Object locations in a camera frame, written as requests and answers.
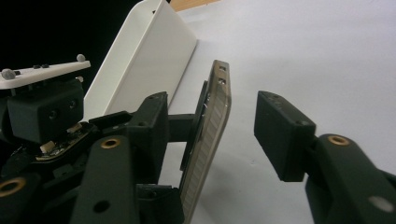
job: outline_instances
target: white tabletop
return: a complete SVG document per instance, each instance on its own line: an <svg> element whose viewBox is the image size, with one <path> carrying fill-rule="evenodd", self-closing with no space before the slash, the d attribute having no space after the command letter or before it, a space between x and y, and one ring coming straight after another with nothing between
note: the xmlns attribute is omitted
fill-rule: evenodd
<svg viewBox="0 0 396 224"><path fill-rule="evenodd" d="M304 183L284 183L253 135L258 91L285 97L317 136L357 142L396 174L396 2L221 0L178 12L199 39L170 105L193 113L214 60L230 64L231 116L192 223L313 223ZM177 187L182 144L162 184Z"/></svg>

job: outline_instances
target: white surface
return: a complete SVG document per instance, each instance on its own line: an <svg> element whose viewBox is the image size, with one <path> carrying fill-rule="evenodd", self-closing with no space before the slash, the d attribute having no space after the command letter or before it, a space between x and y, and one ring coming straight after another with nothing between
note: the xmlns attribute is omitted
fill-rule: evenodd
<svg viewBox="0 0 396 224"><path fill-rule="evenodd" d="M80 69L91 67L89 61L75 63L51 64L48 68L23 68L15 69L21 74L14 79L5 80L0 76L0 90L7 90L29 85L38 81L43 81L52 77L58 77L67 73L75 72Z"/></svg>
<svg viewBox="0 0 396 224"><path fill-rule="evenodd" d="M356 141L396 174L396 2L221 0L179 12L199 39L170 105L193 113L213 60L230 64L233 108L192 223L313 223L304 183L283 183L253 135L257 91L282 95L317 135ZM182 144L162 183L177 186Z"/></svg>
<svg viewBox="0 0 396 224"><path fill-rule="evenodd" d="M83 120L134 112L160 91L172 100L195 45L195 35L166 1L137 3L85 95Z"/></svg>

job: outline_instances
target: screw hole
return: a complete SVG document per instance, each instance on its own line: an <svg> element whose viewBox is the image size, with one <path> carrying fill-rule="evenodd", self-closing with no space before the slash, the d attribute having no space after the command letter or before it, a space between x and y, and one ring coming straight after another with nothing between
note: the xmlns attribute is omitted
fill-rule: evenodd
<svg viewBox="0 0 396 224"><path fill-rule="evenodd" d="M107 139L105 142L102 142L101 147L105 149L116 147L120 144L120 140L116 138Z"/></svg>
<svg viewBox="0 0 396 224"><path fill-rule="evenodd" d="M226 84L225 79L220 77L220 78L219 78L219 84L220 84L220 85L225 85L225 84Z"/></svg>
<svg viewBox="0 0 396 224"><path fill-rule="evenodd" d="M70 101L69 108L74 109L77 107L77 100Z"/></svg>
<svg viewBox="0 0 396 224"><path fill-rule="evenodd" d="M348 146L349 145L349 141L342 136L337 136L337 135L332 135L328 137L329 141L337 146Z"/></svg>
<svg viewBox="0 0 396 224"><path fill-rule="evenodd" d="M57 118L59 118L59 109L53 109L49 112L49 119L55 120Z"/></svg>
<svg viewBox="0 0 396 224"><path fill-rule="evenodd" d="M21 177L13 178L0 184L0 198L11 195L22 189L26 184L26 180Z"/></svg>
<svg viewBox="0 0 396 224"><path fill-rule="evenodd" d="M149 196L150 198L155 198L155 197L157 197L157 192L152 191L152 192L150 192L150 193L148 194L148 196Z"/></svg>
<svg viewBox="0 0 396 224"><path fill-rule="evenodd" d="M108 201L100 201L93 207L93 211L95 213L104 213L110 207L110 203Z"/></svg>

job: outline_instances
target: white box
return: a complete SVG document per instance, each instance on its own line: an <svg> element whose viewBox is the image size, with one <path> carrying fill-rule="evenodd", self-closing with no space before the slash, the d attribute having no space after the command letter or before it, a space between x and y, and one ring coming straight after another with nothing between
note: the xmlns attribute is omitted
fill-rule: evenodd
<svg viewBox="0 0 396 224"><path fill-rule="evenodd" d="M83 120L134 112L147 96L160 91L168 93L169 104L196 42L166 1L137 3L85 95Z"/></svg>

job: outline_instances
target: white plastic part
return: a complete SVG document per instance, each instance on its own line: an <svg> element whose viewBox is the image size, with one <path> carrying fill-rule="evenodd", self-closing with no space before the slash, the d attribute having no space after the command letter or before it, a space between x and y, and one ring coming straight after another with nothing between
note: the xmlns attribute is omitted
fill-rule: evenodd
<svg viewBox="0 0 396 224"><path fill-rule="evenodd" d="M76 63L60 63L49 65L48 68L23 68L15 71L21 72L14 79L4 79L0 77L0 90L7 90L29 85L48 78L58 77L67 73L75 72L80 69L91 67L90 61Z"/></svg>
<svg viewBox="0 0 396 224"><path fill-rule="evenodd" d="M134 112L160 91L168 103L196 46L196 37L163 0L136 4L122 25L84 99L84 119Z"/></svg>

